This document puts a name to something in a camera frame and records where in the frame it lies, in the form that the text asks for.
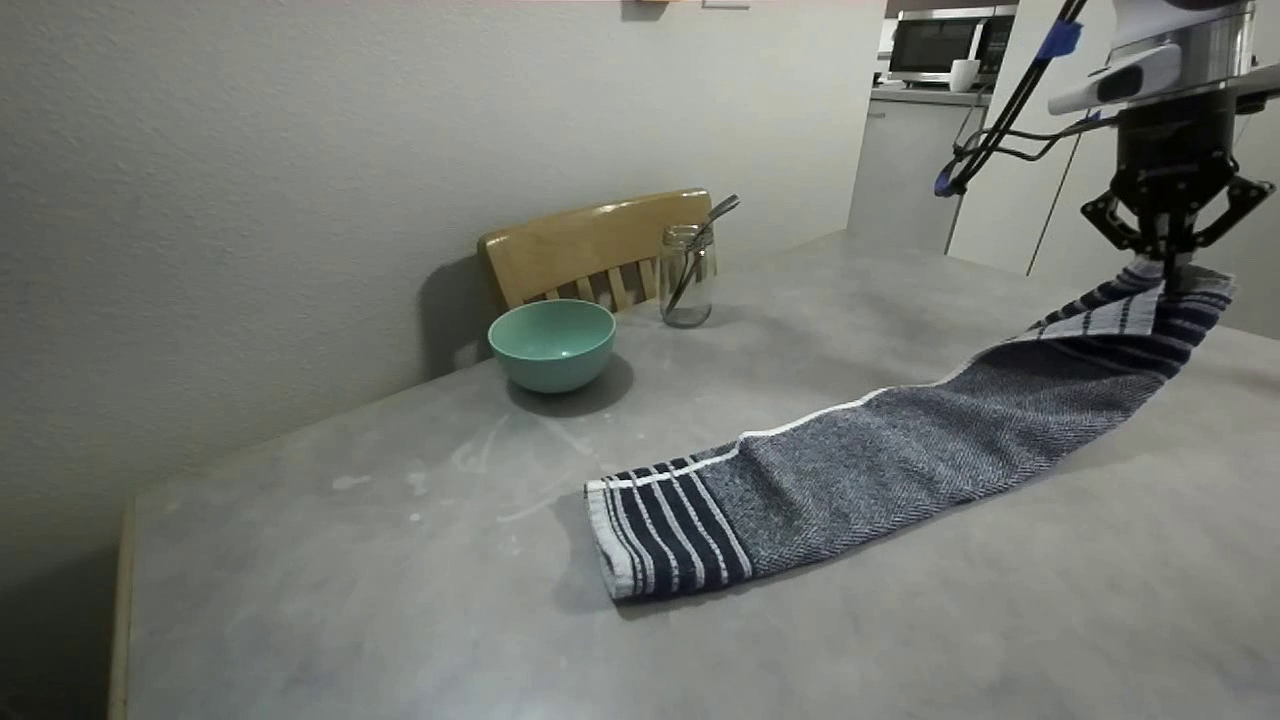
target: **teal bowl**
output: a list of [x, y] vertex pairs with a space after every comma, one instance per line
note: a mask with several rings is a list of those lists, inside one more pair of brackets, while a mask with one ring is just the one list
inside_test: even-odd
[[607, 367], [613, 312], [588, 298], [522, 302], [488, 323], [488, 346], [517, 389], [577, 391]]

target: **striped towel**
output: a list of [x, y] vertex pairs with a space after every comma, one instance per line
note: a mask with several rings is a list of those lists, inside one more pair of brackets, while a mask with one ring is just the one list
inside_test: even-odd
[[932, 389], [588, 485], [618, 601], [683, 596], [846, 554], [1011, 491], [1125, 423], [1234, 302], [1234, 281], [1135, 262]]

